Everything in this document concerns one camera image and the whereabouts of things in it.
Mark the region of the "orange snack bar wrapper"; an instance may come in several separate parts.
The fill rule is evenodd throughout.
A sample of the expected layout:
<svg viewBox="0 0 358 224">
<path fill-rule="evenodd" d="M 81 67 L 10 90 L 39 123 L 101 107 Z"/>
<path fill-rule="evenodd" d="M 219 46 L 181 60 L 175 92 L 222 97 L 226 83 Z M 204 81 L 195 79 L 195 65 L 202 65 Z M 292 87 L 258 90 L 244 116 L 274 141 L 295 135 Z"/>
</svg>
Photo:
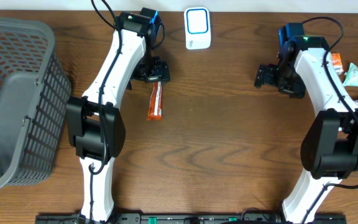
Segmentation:
<svg viewBox="0 0 358 224">
<path fill-rule="evenodd" d="M 153 83 L 153 90 L 149 101 L 149 110 L 147 119 L 161 120 L 162 119 L 162 82 Z"/>
</svg>

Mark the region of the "small orange tissue packet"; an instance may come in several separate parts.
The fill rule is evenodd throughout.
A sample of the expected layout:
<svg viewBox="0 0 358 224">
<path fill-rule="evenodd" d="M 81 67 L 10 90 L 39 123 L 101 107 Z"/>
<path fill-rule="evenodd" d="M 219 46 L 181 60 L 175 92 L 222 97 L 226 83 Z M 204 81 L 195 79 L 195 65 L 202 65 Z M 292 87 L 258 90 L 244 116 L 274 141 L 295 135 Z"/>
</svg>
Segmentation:
<svg viewBox="0 0 358 224">
<path fill-rule="evenodd" d="M 339 53 L 333 53 L 331 54 L 331 61 L 333 63 L 333 67 L 335 72 L 338 75 L 341 75 L 344 72 L 341 56 Z"/>
</svg>

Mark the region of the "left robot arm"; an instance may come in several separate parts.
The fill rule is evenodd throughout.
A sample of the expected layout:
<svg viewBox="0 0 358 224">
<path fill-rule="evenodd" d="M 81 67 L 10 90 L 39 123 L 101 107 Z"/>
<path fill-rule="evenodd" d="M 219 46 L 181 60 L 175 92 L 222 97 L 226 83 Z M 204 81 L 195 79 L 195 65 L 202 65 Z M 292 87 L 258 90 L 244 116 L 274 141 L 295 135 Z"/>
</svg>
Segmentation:
<svg viewBox="0 0 358 224">
<path fill-rule="evenodd" d="M 68 99 L 66 119 L 70 145 L 84 175 L 84 203 L 77 223 L 107 223 L 114 210 L 112 172 L 122 151 L 126 129 L 120 107 L 131 80 L 170 81 L 168 63 L 154 56 L 158 33 L 164 24 L 158 12 L 142 8 L 138 14 L 114 16 L 114 33 L 108 55 L 82 97 Z"/>
</svg>

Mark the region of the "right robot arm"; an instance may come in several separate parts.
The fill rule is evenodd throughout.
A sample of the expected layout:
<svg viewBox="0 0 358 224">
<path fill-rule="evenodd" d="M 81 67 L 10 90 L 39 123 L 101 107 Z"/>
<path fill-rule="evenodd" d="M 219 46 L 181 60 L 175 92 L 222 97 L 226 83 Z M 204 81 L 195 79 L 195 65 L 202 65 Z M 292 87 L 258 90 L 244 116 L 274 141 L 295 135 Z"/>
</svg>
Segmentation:
<svg viewBox="0 0 358 224">
<path fill-rule="evenodd" d="M 302 173 L 281 205 L 282 223 L 316 223 L 318 207 L 335 187 L 358 189 L 358 105 L 331 60 L 331 45 L 287 23 L 279 32 L 279 62 L 261 65 L 255 87 L 270 85 L 291 98 L 308 95 L 315 119 L 300 149 Z"/>
</svg>

